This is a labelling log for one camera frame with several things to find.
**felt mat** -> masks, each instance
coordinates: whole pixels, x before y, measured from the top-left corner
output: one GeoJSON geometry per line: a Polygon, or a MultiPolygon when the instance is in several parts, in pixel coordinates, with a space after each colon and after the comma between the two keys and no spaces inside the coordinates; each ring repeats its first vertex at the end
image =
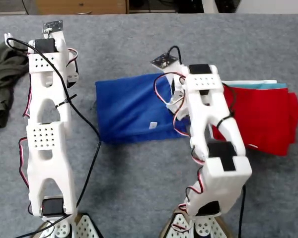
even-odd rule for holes
{"type": "MultiPolygon", "coordinates": [[[[95,124],[95,81],[158,72],[149,62],[172,45],[180,47],[184,64],[215,64],[222,80],[275,79],[298,96],[298,15],[7,16],[0,17],[0,42],[6,32],[25,41],[40,38],[43,23],[58,19],[64,20],[68,47],[79,51],[81,82],[70,94],[78,94],[74,104],[95,124]]],[[[28,86],[28,77],[17,84],[7,127],[0,130],[0,238],[41,224],[27,214],[28,191],[18,173],[28,86]]],[[[45,121],[56,119],[54,110],[46,112],[45,121]]],[[[67,145],[78,197],[97,140],[72,115],[67,145]]],[[[251,150],[247,156],[253,175],[247,183],[243,237],[298,237],[298,132],[286,157],[251,150]]],[[[197,168],[187,138],[103,144],[79,210],[91,215],[106,238],[158,237],[183,202],[185,187],[196,181],[197,168]]],[[[51,183],[47,187],[47,194],[56,192],[51,183]]],[[[239,209],[240,200],[224,215],[235,234],[239,209]]]]}

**folded blue towel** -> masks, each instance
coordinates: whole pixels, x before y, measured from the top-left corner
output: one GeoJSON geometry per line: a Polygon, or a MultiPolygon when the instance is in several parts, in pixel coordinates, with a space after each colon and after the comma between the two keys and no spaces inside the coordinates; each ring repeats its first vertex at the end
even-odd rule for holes
{"type": "MultiPolygon", "coordinates": [[[[159,75],[96,82],[98,125],[104,142],[115,144],[183,137],[173,129],[172,113],[153,91],[153,81],[159,75]]],[[[157,82],[157,89],[169,101],[171,92],[166,78],[157,82]]],[[[187,120],[177,121],[176,127],[186,131],[187,123],[187,120]]]]}

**robotic arm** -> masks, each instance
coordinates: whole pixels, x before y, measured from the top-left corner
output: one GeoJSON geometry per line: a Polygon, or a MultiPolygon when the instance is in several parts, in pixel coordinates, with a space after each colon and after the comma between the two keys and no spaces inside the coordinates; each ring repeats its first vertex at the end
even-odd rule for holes
{"type": "Polygon", "coordinates": [[[69,96],[67,88],[78,80],[75,61],[77,51],[67,48],[62,21],[45,23],[43,35],[44,39],[32,40],[28,44],[12,38],[9,33],[4,36],[9,47],[24,51],[29,57],[31,86],[24,114],[29,117],[26,127],[29,159],[28,181],[25,182],[28,183],[32,214],[48,222],[39,238],[75,238],[78,230],[82,230],[80,236],[98,238],[99,232],[87,215],[83,215],[78,223],[75,222],[79,202],[76,202],[74,177],[67,158],[66,138],[71,135],[72,129],[70,105],[77,112],[70,102],[76,95],[69,96]],[[19,48],[15,42],[26,45],[27,49],[19,48]],[[42,123],[43,109],[48,100],[53,101],[60,120],[42,123]],[[44,194],[47,179],[56,183],[60,195],[44,194]]]}
{"type": "Polygon", "coordinates": [[[172,96],[167,108],[179,120],[186,115],[190,117],[190,146],[201,161],[199,164],[204,164],[198,170],[198,181],[187,187],[186,198],[179,208],[193,223],[227,213],[252,169],[238,126],[226,104],[217,68],[207,64],[184,66],[170,55],[170,50],[151,63],[165,73],[170,84],[172,96]],[[217,126],[226,141],[206,142],[204,132],[209,124],[217,126]]]}

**olive green fabric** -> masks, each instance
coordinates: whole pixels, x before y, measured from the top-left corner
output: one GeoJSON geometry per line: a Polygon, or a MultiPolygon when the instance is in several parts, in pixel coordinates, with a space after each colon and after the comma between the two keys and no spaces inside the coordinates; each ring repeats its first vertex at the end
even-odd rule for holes
{"type": "Polygon", "coordinates": [[[29,71],[28,57],[0,44],[0,128],[5,127],[13,102],[13,86],[29,71]]]}

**wooden drawer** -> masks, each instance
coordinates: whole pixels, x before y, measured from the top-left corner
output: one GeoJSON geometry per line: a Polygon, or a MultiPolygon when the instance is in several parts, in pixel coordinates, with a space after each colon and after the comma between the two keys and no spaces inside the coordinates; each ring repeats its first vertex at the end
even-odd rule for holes
{"type": "Polygon", "coordinates": [[[40,14],[125,14],[126,0],[36,0],[40,14]]]}

